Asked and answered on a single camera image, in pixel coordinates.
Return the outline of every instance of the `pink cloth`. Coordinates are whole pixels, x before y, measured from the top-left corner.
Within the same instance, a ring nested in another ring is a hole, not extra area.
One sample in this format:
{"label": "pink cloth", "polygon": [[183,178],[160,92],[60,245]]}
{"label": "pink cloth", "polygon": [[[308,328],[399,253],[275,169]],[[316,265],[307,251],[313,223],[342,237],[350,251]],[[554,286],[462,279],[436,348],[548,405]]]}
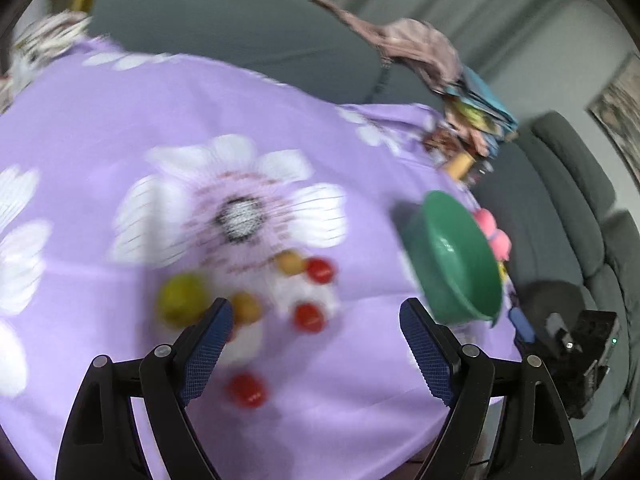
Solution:
{"label": "pink cloth", "polygon": [[310,0],[333,12],[375,46],[384,59],[399,57],[416,72],[430,88],[442,92],[462,74],[458,52],[439,30],[429,23],[401,18],[378,26],[342,10],[330,0]]}

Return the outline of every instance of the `framed picture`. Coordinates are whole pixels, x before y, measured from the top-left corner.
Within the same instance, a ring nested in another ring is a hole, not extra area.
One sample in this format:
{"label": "framed picture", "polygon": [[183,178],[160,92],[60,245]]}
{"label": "framed picture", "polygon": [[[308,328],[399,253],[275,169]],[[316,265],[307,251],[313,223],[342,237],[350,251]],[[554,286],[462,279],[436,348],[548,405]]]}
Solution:
{"label": "framed picture", "polygon": [[626,58],[588,111],[609,135],[640,189],[640,57]]}

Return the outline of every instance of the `green fruit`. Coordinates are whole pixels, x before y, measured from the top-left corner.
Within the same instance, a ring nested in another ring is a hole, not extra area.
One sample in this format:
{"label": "green fruit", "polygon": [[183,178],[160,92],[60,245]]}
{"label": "green fruit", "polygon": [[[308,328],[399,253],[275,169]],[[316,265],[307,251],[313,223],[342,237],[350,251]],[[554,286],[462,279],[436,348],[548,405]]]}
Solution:
{"label": "green fruit", "polygon": [[196,272],[182,272],[169,278],[156,301],[160,318],[174,328],[196,324],[210,305],[209,291]]}

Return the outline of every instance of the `blue gripper pad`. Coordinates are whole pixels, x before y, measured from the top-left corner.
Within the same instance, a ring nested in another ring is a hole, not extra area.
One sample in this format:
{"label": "blue gripper pad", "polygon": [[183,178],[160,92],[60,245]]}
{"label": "blue gripper pad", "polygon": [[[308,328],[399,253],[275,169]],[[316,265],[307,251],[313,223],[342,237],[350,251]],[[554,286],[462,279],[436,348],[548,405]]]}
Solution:
{"label": "blue gripper pad", "polygon": [[[417,299],[410,298],[400,306],[400,329],[409,343],[431,395],[442,399],[446,406],[451,406],[457,397],[452,388],[454,362],[445,357],[450,351],[446,352],[441,348],[436,339],[434,329],[437,330],[437,327]],[[459,360],[457,354],[450,357]]]}
{"label": "blue gripper pad", "polygon": [[179,391],[184,407],[191,400],[201,396],[232,328],[233,310],[231,304],[224,300],[184,364],[184,384]]}

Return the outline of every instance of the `pile of clothes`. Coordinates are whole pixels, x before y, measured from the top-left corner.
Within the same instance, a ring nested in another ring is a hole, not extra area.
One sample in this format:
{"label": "pile of clothes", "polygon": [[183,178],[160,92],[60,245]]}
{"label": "pile of clothes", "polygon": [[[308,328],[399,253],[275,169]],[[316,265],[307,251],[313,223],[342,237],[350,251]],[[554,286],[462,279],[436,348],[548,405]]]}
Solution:
{"label": "pile of clothes", "polygon": [[429,23],[402,18],[378,26],[342,10],[329,0],[311,0],[334,13],[354,32],[375,46],[383,67],[393,59],[407,64],[433,90],[443,96],[450,128],[424,139],[425,147],[440,153],[443,162],[466,152],[494,158],[499,145],[516,135],[518,122],[491,92],[481,77],[460,62],[447,37]]}

